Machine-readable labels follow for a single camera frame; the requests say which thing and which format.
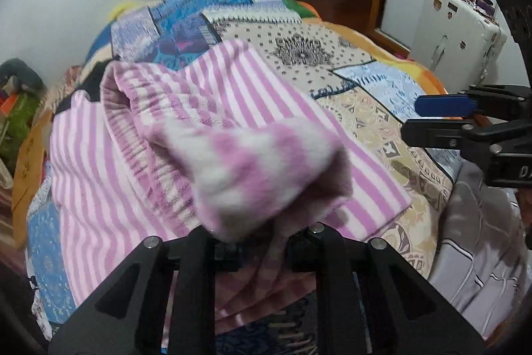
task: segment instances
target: bedspread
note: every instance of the bedspread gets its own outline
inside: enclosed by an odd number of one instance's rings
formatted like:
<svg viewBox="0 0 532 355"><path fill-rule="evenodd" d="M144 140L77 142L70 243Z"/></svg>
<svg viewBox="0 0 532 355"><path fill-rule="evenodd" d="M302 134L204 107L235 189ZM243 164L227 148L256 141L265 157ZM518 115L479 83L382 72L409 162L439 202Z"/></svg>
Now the bedspread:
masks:
<svg viewBox="0 0 532 355"><path fill-rule="evenodd" d="M282 169L284 162L277 160L278 152L267 152L273 143L264 142L264 138L279 138L281 132L293 135L296 130L282 120L294 117L306 120L309 126L298 121L300 135L294 136L293 145L278 151L293 158L297 146L304 144L302 149L308 149L299 153L300 164L306 160L307 168L294 175L300 179L295 183L289 176L297 165ZM173 118L182 119L184 125L176 129ZM214 127L213 132L206 135L205 130L198 130L202 125ZM238 126L251 129L242 130L241 134L247 133L239 139L248 149L243 154L246 158L251 158L253 147L263 145L262 154L257 154L261 166L251 164L247 169L244 165L240 181L245 182L246 196L258 187L259 198L249 196L243 202L239 201L245 197L241 188L231 186L236 182L232 176L242 170L238 154L227 163L237 164L229 172L214 156L206 160L211 155L207 144L196 154L189 145L184 157L186 143L195 142L198 147L202 140L220 146L226 156L236 153L231 151L235 147L228 133L220 128L232 131ZM192 137L186 127L192 127ZM236 132L231 134L234 140ZM329 137L347 148L350 164L345 169L340 155L327 150L333 150L334 141ZM159 146L151 148L150 142ZM161 145L169 154L161 152ZM177 166L172 163L174 158L179 161ZM202 172L198 161L211 165L211 170ZM280 164L277 174L272 172L274 161ZM109 64L102 80L101 103L88 101L78 92L71 98L71 108L56 116L51 162L52 195L61 215L62 254L78 305L146 236L156 234L168 240L186 235L203 222L223 240L241 240L287 207L276 217L277 222L274 220L274 236L264 259L235 275L217 278L217 332L266 316L314 289L313 275L299 276L282 268L289 235L320 219L346 237L363 240L410 202L389 172L345 134L332 114L278 78L253 48L238 40L217 45L178 73L152 64ZM322 167L319 177L318 167ZM270 175L260 175L265 169ZM336 199L349 191L342 186L344 170L353 194L338 208ZM183 172L194 179L192 184ZM317 189L311 187L312 176L320 185ZM220 177L222 185L210 187L207 194L205 185L208 180L214 182L213 177ZM282 182L272 183L272 178ZM256 187L248 184L254 179ZM302 190L307 184L308 190ZM216 193L222 186L223 191ZM227 210L218 206L215 212L214 203L220 201L226 203ZM227 214L229 210L238 213L239 208L239 217ZM261 213L249 213L251 209L261 209Z"/></svg>
<svg viewBox="0 0 532 355"><path fill-rule="evenodd" d="M358 83L401 122L421 118L416 113L414 104L426 92L404 71L374 61L357 67L342 67L334 72ZM457 150L427 149L427 152L453 182L457 180L463 162Z"/></svg>
<svg viewBox="0 0 532 355"><path fill-rule="evenodd" d="M185 5L191 13L186 17L177 11ZM173 18L162 27L158 21L163 17ZM348 67L356 72L349 78L367 78L377 59L408 74L402 77L415 80L423 93L445 93L439 80L424 67L395 58L343 26L318 19L301 20L280 0L238 0L232 5L207 6L200 6L196 0L164 0L126 13L106 27L90 50L79 82L91 73L97 61L112 56L156 62L184 73L188 71L185 67L204 52L235 38L251 43L281 80L314 98L339 122L345 137L363 143L406 189L412 205L377 234L427 278L436 253L438 220L461 163L450 169L424 149L408 148L401 141L402 114L408 110L408 103L397 98L401 97L399 93L391 95L390 89L379 87L378 81L365 90L360 86L364 86L364 80L357 84L338 75L339 69ZM195 79L206 77L201 72ZM242 96L249 101L249 95ZM58 262L62 267L62 258ZM267 305L278 301L272 297ZM262 353L264 348L276 348L279 353L300 349L315 352L315 313L316 300L310 294L267 318L219 335L217 349L219 353Z"/></svg>

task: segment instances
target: black clamp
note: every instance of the black clamp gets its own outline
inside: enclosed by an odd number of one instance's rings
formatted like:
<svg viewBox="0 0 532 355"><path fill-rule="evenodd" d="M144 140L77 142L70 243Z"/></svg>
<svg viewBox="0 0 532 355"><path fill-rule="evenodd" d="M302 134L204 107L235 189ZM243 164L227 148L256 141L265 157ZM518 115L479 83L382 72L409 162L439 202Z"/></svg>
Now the black clamp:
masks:
<svg viewBox="0 0 532 355"><path fill-rule="evenodd" d="M484 172L484 182L492 187L532 187L532 103L530 88L524 86L471 86L457 95L437 95L445 107L453 99L461 102L464 94L474 102L473 114L483 114L507 122L485 127L472 119L408 119L401 137L408 146L456 149L462 158ZM433 97L424 95L422 101Z"/></svg>
<svg viewBox="0 0 532 355"><path fill-rule="evenodd" d="M51 355L160 353L174 271L179 270L168 354L214 355L216 272L241 267L237 245L203 227L187 237L140 243L73 313ZM316 273L320 355L477 355L484 342L386 241L343 238L317 223L289 238L287 263Z"/></svg>

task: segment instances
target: blue patterned fabric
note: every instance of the blue patterned fabric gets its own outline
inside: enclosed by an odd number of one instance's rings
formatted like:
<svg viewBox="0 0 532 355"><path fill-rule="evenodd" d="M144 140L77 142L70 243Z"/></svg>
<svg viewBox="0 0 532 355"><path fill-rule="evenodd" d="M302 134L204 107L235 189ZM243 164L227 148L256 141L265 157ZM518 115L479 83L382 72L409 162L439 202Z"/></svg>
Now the blue patterned fabric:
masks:
<svg viewBox="0 0 532 355"><path fill-rule="evenodd" d="M242 5L242 4L251 4L251 0L188 0L183 2L181 5L166 16L162 16L160 19L155 19L155 24L159 33L163 35L166 32L169 32L180 20L183 20L185 17L199 13L202 9L207 8L211 5ZM160 13L160 7L156 7L157 11Z"/></svg>
<svg viewBox="0 0 532 355"><path fill-rule="evenodd" d="M163 64L177 71L204 54L220 38L211 24L200 14L177 22L170 32L152 43L140 56L141 62Z"/></svg>
<svg viewBox="0 0 532 355"><path fill-rule="evenodd" d="M94 53L100 50L103 46L106 46L111 43L111 24L112 23L108 23L98 34L98 36L90 46L89 53L85 58L85 63L89 62Z"/></svg>
<svg viewBox="0 0 532 355"><path fill-rule="evenodd" d="M155 7L150 8L150 13L152 14L154 20L160 20L175 13L178 8L181 8L190 1L191 0L163 0Z"/></svg>
<svg viewBox="0 0 532 355"><path fill-rule="evenodd" d="M111 43L114 56L121 61L133 62L142 48L159 38L148 8L124 14L111 25Z"/></svg>
<svg viewBox="0 0 532 355"><path fill-rule="evenodd" d="M414 109L414 103L420 95L426 95L426 93L404 71L374 61L365 65L344 67L334 72L363 87L401 122L410 118L421 118ZM459 151L427 149L427 152L453 181L457 180L463 162Z"/></svg>
<svg viewBox="0 0 532 355"><path fill-rule="evenodd" d="M217 355L308 355L316 353L316 347L315 292L276 314L216 336Z"/></svg>
<svg viewBox="0 0 532 355"><path fill-rule="evenodd" d="M28 255L46 316L64 324L75 310L59 241L59 213L48 200L28 221Z"/></svg>

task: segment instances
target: pink striped cloth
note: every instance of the pink striped cloth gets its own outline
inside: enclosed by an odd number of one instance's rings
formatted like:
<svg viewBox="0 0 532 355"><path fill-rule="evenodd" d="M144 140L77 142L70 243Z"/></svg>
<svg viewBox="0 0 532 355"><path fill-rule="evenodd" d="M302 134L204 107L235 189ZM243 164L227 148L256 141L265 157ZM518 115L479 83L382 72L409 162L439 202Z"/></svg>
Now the pink striped cloth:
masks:
<svg viewBox="0 0 532 355"><path fill-rule="evenodd" d="M187 68L110 63L101 103L77 92L54 119L52 196L79 305L149 235L199 224L225 241L259 230L249 260L216 277L216 332L267 316L315 288L283 268L286 238L317 219L363 240L410 204L332 113L243 41Z"/></svg>

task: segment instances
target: metal screw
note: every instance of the metal screw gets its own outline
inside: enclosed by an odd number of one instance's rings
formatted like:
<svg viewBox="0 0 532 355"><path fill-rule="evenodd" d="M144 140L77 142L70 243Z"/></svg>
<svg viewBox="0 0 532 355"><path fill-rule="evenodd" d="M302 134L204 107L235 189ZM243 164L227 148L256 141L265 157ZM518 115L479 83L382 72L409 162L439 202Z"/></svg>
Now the metal screw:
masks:
<svg viewBox="0 0 532 355"><path fill-rule="evenodd" d="M382 238L373 238L371 241L369 241L371 246L376 250L384 250L388 243L384 241Z"/></svg>
<svg viewBox="0 0 532 355"><path fill-rule="evenodd" d="M159 238L156 236L148 236L144 242L144 246L148 249L152 249L153 247L158 246L159 244Z"/></svg>
<svg viewBox="0 0 532 355"><path fill-rule="evenodd" d="M489 151L492 153L492 154L498 154L499 152L502 151L502 146L499 145L498 143L493 143L493 145L491 145L489 147Z"/></svg>
<svg viewBox="0 0 532 355"><path fill-rule="evenodd" d="M313 234L319 234L323 232L324 229L325 229L325 226L322 225L321 223L315 223L309 227L310 232L312 232Z"/></svg>

